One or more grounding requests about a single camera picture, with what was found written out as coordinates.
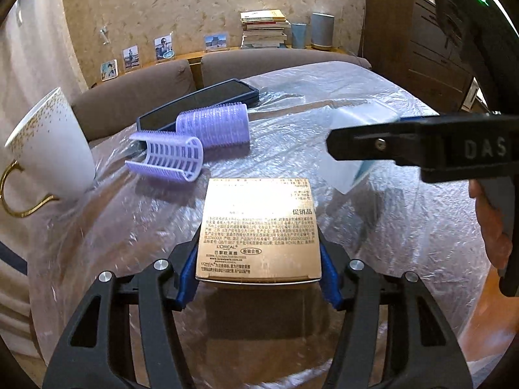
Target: plastic tablecloth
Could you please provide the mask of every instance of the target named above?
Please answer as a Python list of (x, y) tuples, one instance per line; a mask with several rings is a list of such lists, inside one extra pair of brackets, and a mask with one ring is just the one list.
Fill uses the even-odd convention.
[[(343, 195), (320, 177), (316, 162), (338, 107), (376, 98), (401, 116), (434, 111), (372, 71), (342, 62), (245, 81), (260, 89), (260, 103), (249, 114), (250, 146), (208, 151), (196, 182), (171, 184), (128, 172), (126, 159), (144, 158), (144, 148), (128, 138), (132, 126), (93, 149), (97, 176), (83, 198), (50, 204), (29, 219), (30, 302), (46, 362), (100, 272), (139, 272), (193, 237), (211, 177), (308, 178), (328, 240), (378, 272), (416, 271), (455, 332), (463, 329), (489, 269), (467, 182), (425, 184), (416, 167), (382, 161), (368, 180)], [(229, 290), (201, 283), (175, 321), (199, 388), (317, 388), (343, 314), (324, 302), (317, 284)], [(382, 309), (374, 380), (383, 362), (385, 315)], [(138, 380), (147, 383), (137, 307), (131, 324)]]

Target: cardboard box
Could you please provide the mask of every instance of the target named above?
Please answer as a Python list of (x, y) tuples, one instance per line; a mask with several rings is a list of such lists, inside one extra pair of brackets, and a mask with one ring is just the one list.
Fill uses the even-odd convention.
[(321, 254), (308, 180), (210, 179), (196, 277), (267, 285), (319, 280)]

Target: sofa back cushion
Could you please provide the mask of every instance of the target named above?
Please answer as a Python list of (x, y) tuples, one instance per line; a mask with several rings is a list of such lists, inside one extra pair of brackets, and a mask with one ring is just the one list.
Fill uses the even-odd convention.
[(371, 64), (364, 58), (328, 51), (278, 48), (223, 51), (202, 57), (203, 85), (207, 87), (228, 79), (245, 79), (269, 71), (327, 61), (344, 61), (371, 69)]
[(111, 136), (137, 117), (194, 92), (189, 62), (168, 61), (101, 83), (71, 105), (87, 141)]

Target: human hand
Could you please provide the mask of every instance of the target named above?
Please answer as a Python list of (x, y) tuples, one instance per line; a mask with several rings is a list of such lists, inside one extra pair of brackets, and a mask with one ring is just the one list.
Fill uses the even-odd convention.
[(503, 269), (512, 253), (512, 241), (503, 234), (501, 212), (490, 205), (483, 188), (476, 180), (469, 181), (469, 196), (476, 199), (476, 218), (481, 227), (487, 257), (494, 267)]

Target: screw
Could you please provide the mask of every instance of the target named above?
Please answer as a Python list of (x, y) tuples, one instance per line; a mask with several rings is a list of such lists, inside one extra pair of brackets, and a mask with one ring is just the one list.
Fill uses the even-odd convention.
[(163, 271), (168, 265), (169, 263), (166, 259), (160, 259), (153, 264), (153, 267), (158, 271)]
[(386, 150), (387, 144), (384, 139), (377, 139), (375, 140), (375, 148), (377, 148), (379, 151), (384, 152)]
[(353, 259), (350, 262), (350, 267), (354, 271), (361, 271), (362, 269), (364, 269), (364, 262), (359, 259)]
[(404, 276), (409, 282), (418, 282), (418, 275), (414, 272), (406, 272)]
[(113, 274), (110, 271), (104, 271), (99, 274), (99, 280), (101, 282), (108, 282), (112, 277)]

